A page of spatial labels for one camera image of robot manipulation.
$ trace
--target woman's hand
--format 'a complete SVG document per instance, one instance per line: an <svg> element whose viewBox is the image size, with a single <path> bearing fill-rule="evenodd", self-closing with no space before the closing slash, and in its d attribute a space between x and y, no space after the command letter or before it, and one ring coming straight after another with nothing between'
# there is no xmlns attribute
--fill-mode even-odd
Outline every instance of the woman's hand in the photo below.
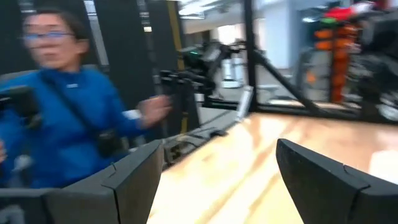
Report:
<svg viewBox="0 0 398 224"><path fill-rule="evenodd" d="M140 103L139 107L143 116L143 128L151 128L163 120L172 109L170 99L165 95L145 100Z"/></svg>
<svg viewBox="0 0 398 224"><path fill-rule="evenodd" d="M0 163L7 159L6 150L4 148L3 142L0 140Z"/></svg>

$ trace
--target black strap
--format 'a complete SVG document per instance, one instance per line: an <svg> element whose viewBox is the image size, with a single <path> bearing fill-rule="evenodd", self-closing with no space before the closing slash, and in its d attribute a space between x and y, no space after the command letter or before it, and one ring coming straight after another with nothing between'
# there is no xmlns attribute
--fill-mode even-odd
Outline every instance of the black strap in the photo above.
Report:
<svg viewBox="0 0 398 224"><path fill-rule="evenodd" d="M73 115L79 120L79 122L84 125L89 133L94 138L97 138L99 135L98 130L80 113L76 104L72 103L69 98L64 95L64 93L59 88L57 88L54 81L48 78L44 73L41 73L40 77L42 81L58 95L58 97L63 101L65 106L73 113Z"/></svg>

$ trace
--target black bag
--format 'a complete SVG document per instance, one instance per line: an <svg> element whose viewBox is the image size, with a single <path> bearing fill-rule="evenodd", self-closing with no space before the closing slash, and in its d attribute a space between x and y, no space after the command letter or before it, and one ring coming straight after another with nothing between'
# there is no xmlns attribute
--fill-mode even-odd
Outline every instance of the black bag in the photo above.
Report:
<svg viewBox="0 0 398 224"><path fill-rule="evenodd" d="M53 80L46 77L45 74L41 73L40 77L42 81L50 87L58 97L63 101L65 106L73 113L73 115L80 121L82 125L88 130L90 136L95 140L98 153L103 158L109 158L119 152L124 151L124 147L121 139L117 136L113 129L99 131L95 128L79 111L77 106L72 103L63 92L57 88Z"/></svg>

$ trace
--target woman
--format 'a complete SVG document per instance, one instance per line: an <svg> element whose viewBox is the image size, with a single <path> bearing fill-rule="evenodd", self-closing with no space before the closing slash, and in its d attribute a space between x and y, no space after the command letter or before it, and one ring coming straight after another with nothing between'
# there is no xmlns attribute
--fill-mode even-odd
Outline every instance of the woman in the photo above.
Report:
<svg viewBox="0 0 398 224"><path fill-rule="evenodd" d="M22 144L30 148L35 161L32 188L63 187L109 166L116 158L103 158L96 141L61 98L45 84L46 78L74 102L93 126L104 131L113 128L118 136L138 136L162 120L170 106L166 96L142 102L142 119L127 119L115 87L102 74L81 67L88 50L83 26L71 14L56 9L37 10L24 23L24 41L42 67L9 81L2 89L28 85L40 108L43 122L28 130L12 108L0 118L2 181L10 178L14 160Z"/></svg>

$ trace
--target eyeglasses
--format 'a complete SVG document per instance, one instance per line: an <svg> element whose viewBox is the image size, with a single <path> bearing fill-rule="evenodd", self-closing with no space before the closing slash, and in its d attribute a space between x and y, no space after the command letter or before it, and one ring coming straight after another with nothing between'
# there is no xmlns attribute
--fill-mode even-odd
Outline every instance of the eyeglasses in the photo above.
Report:
<svg viewBox="0 0 398 224"><path fill-rule="evenodd" d="M46 34L25 34L25 40L38 40L39 38L61 39L62 37L73 35L66 32L51 31Z"/></svg>

